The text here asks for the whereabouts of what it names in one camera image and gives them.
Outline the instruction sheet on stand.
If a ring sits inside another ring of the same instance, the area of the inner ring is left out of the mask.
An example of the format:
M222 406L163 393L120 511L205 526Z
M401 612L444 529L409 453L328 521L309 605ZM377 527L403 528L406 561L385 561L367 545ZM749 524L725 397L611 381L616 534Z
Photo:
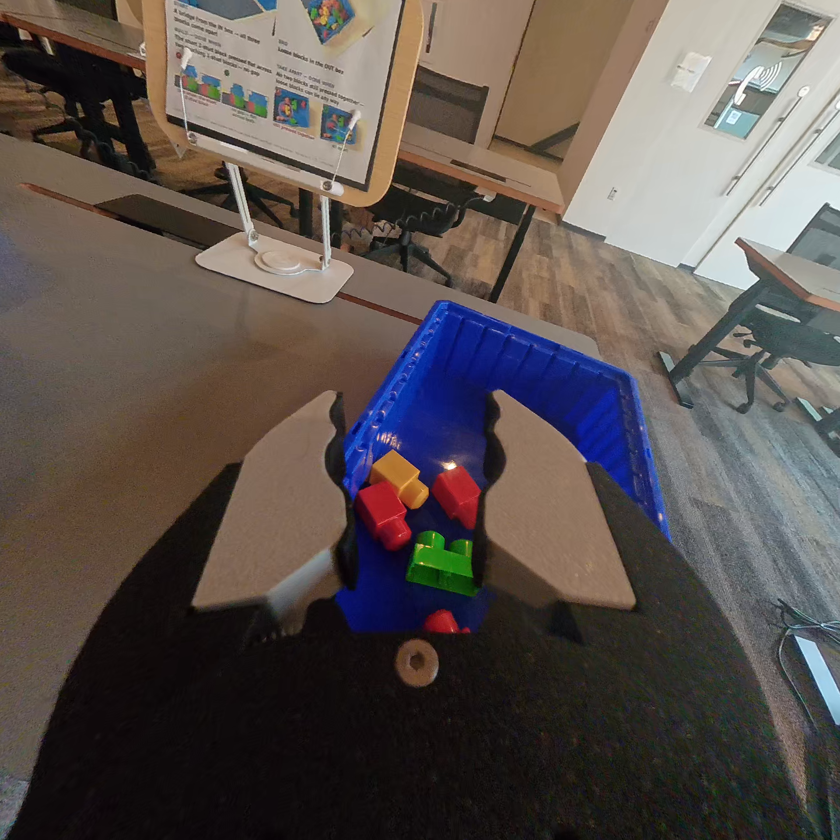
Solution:
M420 2L142 2L156 122L179 148L350 207L392 183Z

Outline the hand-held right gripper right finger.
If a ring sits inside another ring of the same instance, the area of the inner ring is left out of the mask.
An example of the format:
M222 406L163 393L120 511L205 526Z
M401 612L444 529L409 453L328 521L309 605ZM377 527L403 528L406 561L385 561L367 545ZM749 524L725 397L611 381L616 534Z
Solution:
M634 589L585 457L502 390L486 398L485 437L474 582L535 608L633 610Z

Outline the yellow mega block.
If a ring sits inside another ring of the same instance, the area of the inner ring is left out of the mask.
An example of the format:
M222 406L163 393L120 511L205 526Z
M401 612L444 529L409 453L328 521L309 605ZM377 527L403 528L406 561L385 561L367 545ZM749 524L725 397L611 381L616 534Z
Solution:
M419 469L395 450L389 450L373 463L368 481L370 485L382 482L390 485L404 507L411 510L419 509L429 495L429 489L419 478Z

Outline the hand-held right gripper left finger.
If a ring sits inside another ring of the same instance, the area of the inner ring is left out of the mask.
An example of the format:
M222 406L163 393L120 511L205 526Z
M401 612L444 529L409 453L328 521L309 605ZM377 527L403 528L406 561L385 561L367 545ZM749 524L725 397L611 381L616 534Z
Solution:
M256 606L298 634L312 603L358 581L344 486L343 395L326 391L245 457L192 598L198 612Z

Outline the blue plastic bin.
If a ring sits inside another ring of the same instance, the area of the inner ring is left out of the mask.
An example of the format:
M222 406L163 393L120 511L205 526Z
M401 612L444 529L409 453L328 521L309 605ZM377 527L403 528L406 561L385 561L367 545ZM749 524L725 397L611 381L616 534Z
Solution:
M626 371L468 309L438 301L394 363L360 419L344 439L351 497L366 485L373 463L394 450L431 487L448 466L464 467L479 487L487 440L487 394L502 390L554 426L583 457L600 464L671 538L641 397ZM420 629L436 610L453 613L472 631L492 597L442 591L406 580L419 533L446 540L474 538L430 497L410 510L407 546L384 549L359 521L360 570L356 587L335 600L356 633L396 634Z

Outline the white wall paper holder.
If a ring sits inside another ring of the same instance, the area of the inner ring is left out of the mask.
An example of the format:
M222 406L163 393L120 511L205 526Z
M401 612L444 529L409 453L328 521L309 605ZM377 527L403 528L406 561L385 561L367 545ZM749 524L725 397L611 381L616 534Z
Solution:
M670 86L686 93L693 92L710 63L711 56L705 56L696 51L686 52L675 66Z

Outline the green mega block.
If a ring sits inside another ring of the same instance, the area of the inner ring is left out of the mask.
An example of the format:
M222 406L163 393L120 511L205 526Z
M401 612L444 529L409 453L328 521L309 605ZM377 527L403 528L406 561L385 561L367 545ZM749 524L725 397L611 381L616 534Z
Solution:
M420 532L406 569L406 581L473 597L479 586L474 580L472 555L473 542L469 539L446 543L440 532Z

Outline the grey-topped office table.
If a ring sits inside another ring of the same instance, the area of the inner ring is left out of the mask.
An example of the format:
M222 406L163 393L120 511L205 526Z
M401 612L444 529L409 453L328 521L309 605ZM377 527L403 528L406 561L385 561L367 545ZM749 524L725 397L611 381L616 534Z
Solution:
M506 196L525 208L489 301L497 303L537 211L561 218L567 204L556 174L411 122L402 131L399 161L466 182L491 196Z

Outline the white door with glass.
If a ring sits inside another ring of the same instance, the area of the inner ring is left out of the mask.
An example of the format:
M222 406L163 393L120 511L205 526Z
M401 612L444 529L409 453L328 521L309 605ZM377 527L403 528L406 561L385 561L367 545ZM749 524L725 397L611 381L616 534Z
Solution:
M712 106L706 126L740 143L716 212L688 263L704 279L749 284L738 238L784 249L821 201L798 196L798 170L838 130L838 2L778 2Z

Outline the dark office table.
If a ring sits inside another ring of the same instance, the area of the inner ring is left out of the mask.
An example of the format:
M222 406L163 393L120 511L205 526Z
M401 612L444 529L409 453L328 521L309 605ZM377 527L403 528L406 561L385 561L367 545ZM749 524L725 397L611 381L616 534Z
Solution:
M116 2L2 2L2 25L26 32L50 56L57 55L57 44L67 45L131 67L145 79L143 32L118 21Z

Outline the white table foot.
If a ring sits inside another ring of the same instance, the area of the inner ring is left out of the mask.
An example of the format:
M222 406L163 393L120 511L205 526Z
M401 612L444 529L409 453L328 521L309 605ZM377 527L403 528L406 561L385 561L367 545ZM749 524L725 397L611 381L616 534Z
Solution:
M808 637L794 635L812 679L826 705L835 726L839 726L839 664L838 650L829 643L819 643Z

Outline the grey stand base plate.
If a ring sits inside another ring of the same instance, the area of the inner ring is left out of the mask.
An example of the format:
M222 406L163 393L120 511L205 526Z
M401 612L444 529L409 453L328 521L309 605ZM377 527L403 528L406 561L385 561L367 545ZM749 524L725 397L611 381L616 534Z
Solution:
M250 216L238 167L225 166L243 230L198 253L195 262L219 275L300 301L323 304L334 299L354 268L333 257L329 227L322 234L321 255L261 235Z

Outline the printed instruction sheet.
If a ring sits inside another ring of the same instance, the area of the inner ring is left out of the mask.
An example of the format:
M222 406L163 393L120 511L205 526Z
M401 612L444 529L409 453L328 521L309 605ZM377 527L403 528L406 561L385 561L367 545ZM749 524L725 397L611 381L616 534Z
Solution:
M167 122L209 144L364 189L404 6L165 2Z

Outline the black mesh office chair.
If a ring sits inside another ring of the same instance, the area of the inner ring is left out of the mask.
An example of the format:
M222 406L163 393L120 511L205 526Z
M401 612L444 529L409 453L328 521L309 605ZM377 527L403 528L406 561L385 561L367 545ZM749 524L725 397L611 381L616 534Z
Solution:
M473 143L488 93L488 87L476 87L420 66L406 121ZM408 272L410 258L416 257L442 276L445 285L451 288L452 276L413 236L419 233L443 237L451 228L459 226L467 210L481 200L473 185L399 161L386 194L367 207L372 223L379 223L387 230L397 228L397 237L374 236L368 256L398 254L404 272Z

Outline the brown-edged side table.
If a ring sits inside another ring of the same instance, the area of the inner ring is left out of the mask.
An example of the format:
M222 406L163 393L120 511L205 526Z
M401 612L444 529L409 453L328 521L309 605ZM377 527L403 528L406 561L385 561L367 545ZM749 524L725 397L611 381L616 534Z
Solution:
M709 330L693 343L679 360L666 352L658 354L677 403L692 409L694 403L686 380L757 306L784 314L803 316L808 327L838 335L838 270L750 239L734 242L747 261L755 281L729 304Z

